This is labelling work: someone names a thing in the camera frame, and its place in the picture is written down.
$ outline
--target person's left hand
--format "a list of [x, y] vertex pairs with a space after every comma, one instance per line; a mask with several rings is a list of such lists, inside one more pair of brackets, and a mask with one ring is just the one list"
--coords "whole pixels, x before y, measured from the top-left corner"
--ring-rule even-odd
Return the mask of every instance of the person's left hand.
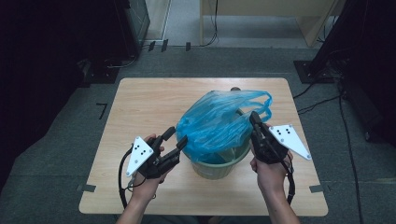
[[[147, 142], [150, 138], [155, 138], [156, 134], [152, 133], [151, 135], [147, 136], [145, 138], [145, 141]], [[140, 173], [137, 172], [135, 180], [134, 180], [134, 186], [139, 185], [133, 189], [133, 195], [131, 197], [131, 200], [137, 200], [141, 203], [149, 203], [149, 201], [154, 197], [155, 192], [157, 191], [158, 185], [161, 184], [165, 178], [166, 175], [171, 171], [169, 170], [165, 174], [161, 175], [159, 178], [156, 179], [146, 179], [143, 177]]]

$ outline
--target gray carpet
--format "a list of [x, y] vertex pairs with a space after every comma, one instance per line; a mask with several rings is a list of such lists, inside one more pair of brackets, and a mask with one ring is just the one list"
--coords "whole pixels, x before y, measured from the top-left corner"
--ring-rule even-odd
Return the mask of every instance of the gray carpet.
[[[292, 94], [305, 90], [294, 60], [311, 60], [316, 49], [145, 49], [139, 60], [120, 70], [116, 84], [78, 89], [44, 138], [20, 155], [0, 200], [0, 223], [114, 223], [111, 215], [78, 211], [84, 184], [106, 125], [118, 84], [124, 77], [284, 77]], [[317, 84], [295, 100], [297, 109], [336, 96], [336, 84]], [[103, 107], [109, 104], [100, 119]], [[396, 148], [367, 143], [348, 101], [342, 102], [351, 138], [365, 223], [396, 223]], [[329, 206], [325, 217], [303, 223], [359, 223], [354, 175], [337, 100], [300, 116], [318, 177]], [[267, 217], [255, 217], [268, 223]], [[252, 223], [235, 217], [233, 223]]]

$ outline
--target wooden desk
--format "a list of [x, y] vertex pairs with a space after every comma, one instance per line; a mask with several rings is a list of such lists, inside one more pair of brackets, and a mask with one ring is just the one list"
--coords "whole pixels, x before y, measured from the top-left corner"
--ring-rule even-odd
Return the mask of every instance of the wooden desk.
[[[124, 153], [136, 136], [162, 134], [176, 126], [181, 116], [208, 91], [269, 91], [273, 125], [291, 123], [306, 144], [303, 128], [283, 78], [125, 78], [120, 82], [114, 104], [94, 159], [88, 185], [95, 192], [84, 192], [79, 210], [86, 214], [120, 214], [123, 207], [118, 193], [118, 169]], [[175, 148], [173, 136], [163, 142], [165, 152]], [[146, 214], [262, 216], [268, 215], [251, 171], [251, 153], [220, 180], [204, 179], [196, 174], [190, 161], [181, 153], [180, 164], [166, 177], [157, 191], [157, 198], [148, 205]], [[327, 204], [322, 192], [311, 193], [309, 187], [319, 185], [313, 161], [294, 155], [296, 195], [292, 207], [298, 216], [325, 216]], [[123, 177], [124, 187], [129, 181]], [[289, 183], [285, 181], [285, 190]]]
[[[200, 0], [200, 44], [204, 44], [204, 16], [214, 16], [217, 0]], [[307, 46], [313, 47], [332, 15], [339, 15], [346, 0], [224, 0], [219, 16], [296, 17]]]

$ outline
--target table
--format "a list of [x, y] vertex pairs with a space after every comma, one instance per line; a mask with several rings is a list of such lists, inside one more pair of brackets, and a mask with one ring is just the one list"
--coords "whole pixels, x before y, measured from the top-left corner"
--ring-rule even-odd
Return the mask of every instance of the table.
[[[204, 44], [204, 16], [215, 15], [218, 0], [200, 0], [200, 44]], [[219, 16], [296, 17], [308, 47], [313, 47], [330, 16], [339, 15], [346, 0], [224, 0]]]
[[[307, 146], [303, 127], [284, 78], [125, 78], [120, 82], [106, 127], [97, 150], [87, 184], [95, 192], [84, 191], [79, 210], [85, 214], [120, 214], [123, 207], [118, 193], [117, 175], [120, 160], [136, 136], [162, 134], [176, 126], [181, 116], [208, 91], [269, 91], [273, 125], [292, 124]], [[163, 142], [165, 152], [175, 148], [175, 136]], [[251, 171], [251, 153], [237, 163], [229, 175], [219, 180], [204, 179], [196, 174], [190, 161], [181, 153], [180, 164], [160, 185], [156, 199], [146, 214], [263, 216], [268, 215], [265, 202]], [[124, 171], [129, 159], [125, 162]], [[312, 193], [319, 185], [313, 161], [294, 154], [296, 195], [292, 208], [298, 216], [325, 216], [328, 207], [323, 192]], [[123, 177], [123, 186], [129, 181]], [[285, 181], [285, 190], [289, 183]]]

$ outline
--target forearm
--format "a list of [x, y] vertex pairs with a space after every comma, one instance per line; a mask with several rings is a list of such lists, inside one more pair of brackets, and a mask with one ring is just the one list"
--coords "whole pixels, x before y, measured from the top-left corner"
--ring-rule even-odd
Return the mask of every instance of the forearm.
[[149, 203], [131, 200], [117, 220], [117, 224], [139, 224]]
[[283, 190], [263, 192], [265, 203], [267, 204], [268, 213], [273, 224], [277, 223], [300, 223], [299, 219], [291, 209], [286, 200]]

